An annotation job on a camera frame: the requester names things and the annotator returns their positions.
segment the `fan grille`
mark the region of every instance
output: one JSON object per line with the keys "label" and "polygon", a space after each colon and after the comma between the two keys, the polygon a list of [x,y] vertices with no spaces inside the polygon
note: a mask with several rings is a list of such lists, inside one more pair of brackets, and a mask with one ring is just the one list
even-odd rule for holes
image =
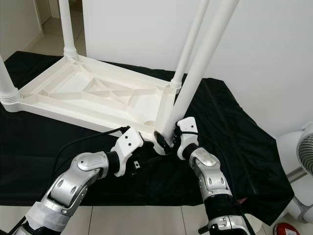
{"label": "fan grille", "polygon": [[313,134],[306,136],[300,141],[297,152],[303,168],[313,175]]}

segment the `black cloth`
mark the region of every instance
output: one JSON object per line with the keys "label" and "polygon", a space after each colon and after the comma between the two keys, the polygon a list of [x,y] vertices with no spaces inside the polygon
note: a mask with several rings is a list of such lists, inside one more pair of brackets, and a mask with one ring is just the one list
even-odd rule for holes
{"label": "black cloth", "polygon": [[[16,52],[5,65],[21,88],[60,56]],[[169,81],[174,72],[123,64],[123,68]],[[293,198],[281,167],[275,139],[242,110],[225,83],[203,79],[186,113],[196,119],[200,146],[216,155],[236,199],[248,212],[271,224]],[[52,165],[67,143],[97,132],[28,112],[0,106],[0,205],[30,206],[46,190]],[[115,137],[101,136],[72,145],[58,165],[82,152],[109,151]],[[89,189],[82,205],[197,205],[198,180],[186,161],[161,157],[146,148],[136,154],[141,171],[128,162],[124,177],[109,175]],[[59,173],[65,171],[70,161]]]}

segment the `tiled floor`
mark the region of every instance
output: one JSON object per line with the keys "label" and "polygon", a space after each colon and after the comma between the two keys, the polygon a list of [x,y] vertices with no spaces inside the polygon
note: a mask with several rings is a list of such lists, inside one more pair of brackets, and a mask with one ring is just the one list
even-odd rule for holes
{"label": "tiled floor", "polygon": [[[78,54],[86,56],[83,13],[71,11],[71,21],[75,47]],[[50,18],[43,24],[44,36],[31,48],[30,52],[46,55],[63,55],[63,33],[61,20]]]}
{"label": "tiled floor", "polygon": [[[83,13],[71,11],[74,43],[78,54],[86,55]],[[29,51],[63,55],[60,19],[50,18],[43,25],[44,37]],[[8,232],[29,207],[0,206],[0,229]],[[291,216],[281,221],[291,223],[302,235],[311,234],[313,225],[303,225]],[[80,207],[63,235],[197,235],[207,223],[204,205],[196,207]],[[273,226],[263,225],[257,235],[273,235]]]}
{"label": "tiled floor", "polygon": [[[29,207],[0,206],[0,229],[9,232],[28,210]],[[312,224],[299,223],[290,215],[279,222],[292,224],[301,235],[313,231]],[[198,228],[205,224],[204,205],[79,207],[62,235],[197,235]],[[257,235],[273,235],[273,226],[263,225]]]}

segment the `robot forearm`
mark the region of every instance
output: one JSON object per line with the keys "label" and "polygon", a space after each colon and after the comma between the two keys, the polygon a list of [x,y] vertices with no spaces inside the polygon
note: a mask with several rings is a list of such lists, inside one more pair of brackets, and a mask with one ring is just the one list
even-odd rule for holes
{"label": "robot forearm", "polygon": [[177,126],[180,134],[178,157],[188,161],[199,179],[210,234],[250,235],[240,208],[234,203],[219,159],[198,147],[195,119],[185,118]]}
{"label": "robot forearm", "polygon": [[127,130],[116,142],[111,152],[82,153],[71,162],[70,168],[52,184],[40,202],[36,202],[26,214],[27,222],[15,235],[57,235],[66,227],[88,187],[108,172],[116,176],[125,173],[127,159],[143,139],[133,128]]}

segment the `white fan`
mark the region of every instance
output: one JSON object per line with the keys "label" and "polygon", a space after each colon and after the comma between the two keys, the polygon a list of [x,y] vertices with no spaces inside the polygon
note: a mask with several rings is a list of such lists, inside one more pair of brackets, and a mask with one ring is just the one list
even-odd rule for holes
{"label": "white fan", "polygon": [[278,137],[276,143],[295,194],[282,215],[288,212],[300,222],[313,223],[313,122],[303,131]]}

